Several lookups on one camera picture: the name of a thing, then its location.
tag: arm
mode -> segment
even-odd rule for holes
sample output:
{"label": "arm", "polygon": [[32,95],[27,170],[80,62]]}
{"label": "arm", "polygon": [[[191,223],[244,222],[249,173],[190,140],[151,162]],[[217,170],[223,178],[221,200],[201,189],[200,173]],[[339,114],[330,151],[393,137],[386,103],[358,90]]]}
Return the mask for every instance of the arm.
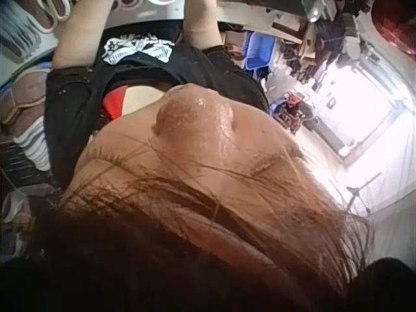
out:
{"label": "arm", "polygon": [[114,0],[80,0],[65,24],[53,56],[53,68],[90,66]]}
{"label": "arm", "polygon": [[185,0],[183,32],[185,41],[200,50],[222,46],[217,0]]}

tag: brown hair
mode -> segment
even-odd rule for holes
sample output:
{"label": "brown hair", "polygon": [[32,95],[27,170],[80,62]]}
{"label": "brown hair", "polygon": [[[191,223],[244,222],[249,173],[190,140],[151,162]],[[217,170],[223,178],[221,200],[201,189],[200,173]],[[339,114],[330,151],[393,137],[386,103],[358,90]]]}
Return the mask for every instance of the brown hair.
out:
{"label": "brown hair", "polygon": [[[131,188],[146,207],[108,189],[74,196],[42,215],[32,250],[43,251],[59,309],[344,311],[371,231],[324,192],[305,195],[294,184],[272,186],[289,199],[270,228],[182,181],[144,175]],[[210,236],[213,248],[198,244]]]}

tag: cheek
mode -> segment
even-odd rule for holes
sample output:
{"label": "cheek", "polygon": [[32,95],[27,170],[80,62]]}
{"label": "cheek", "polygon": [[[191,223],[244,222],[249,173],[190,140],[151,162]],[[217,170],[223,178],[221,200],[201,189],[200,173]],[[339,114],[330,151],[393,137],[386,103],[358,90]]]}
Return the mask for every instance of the cheek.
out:
{"label": "cheek", "polygon": [[247,157],[298,150],[293,138],[268,114],[247,105],[235,107],[234,114],[236,142]]}

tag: black t-shirt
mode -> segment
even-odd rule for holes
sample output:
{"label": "black t-shirt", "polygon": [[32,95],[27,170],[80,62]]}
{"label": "black t-shirt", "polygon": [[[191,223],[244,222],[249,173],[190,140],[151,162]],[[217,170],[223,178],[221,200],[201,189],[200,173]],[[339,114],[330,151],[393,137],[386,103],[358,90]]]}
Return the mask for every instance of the black t-shirt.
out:
{"label": "black t-shirt", "polygon": [[194,83],[269,110],[260,84],[233,63],[223,46],[200,51],[150,34],[106,39],[92,67],[53,70],[47,78],[45,137],[61,187],[68,186],[90,135],[100,128],[105,95],[149,80],[172,86]]}

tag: wall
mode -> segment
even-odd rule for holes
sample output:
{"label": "wall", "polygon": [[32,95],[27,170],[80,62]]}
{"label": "wall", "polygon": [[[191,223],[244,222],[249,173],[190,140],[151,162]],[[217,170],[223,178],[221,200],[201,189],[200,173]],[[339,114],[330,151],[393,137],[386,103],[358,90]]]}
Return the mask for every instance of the wall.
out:
{"label": "wall", "polygon": [[[415,116],[404,112],[398,120],[346,170],[346,184],[360,187],[379,172],[375,182],[361,196],[372,211],[394,204],[416,189],[415,187]],[[355,209],[364,211],[357,200]]]}
{"label": "wall", "polygon": [[372,214],[374,259],[395,257],[416,270],[416,191]]}
{"label": "wall", "polygon": [[[399,90],[403,91],[399,96],[403,93],[410,93],[410,97],[416,103],[416,62],[384,40],[372,24],[370,14],[361,14],[358,22],[364,39],[374,45],[377,52],[380,53],[382,57],[380,65],[392,76],[395,76]],[[406,88],[402,87],[402,81],[405,81],[406,87],[409,89],[408,92],[405,91]]]}

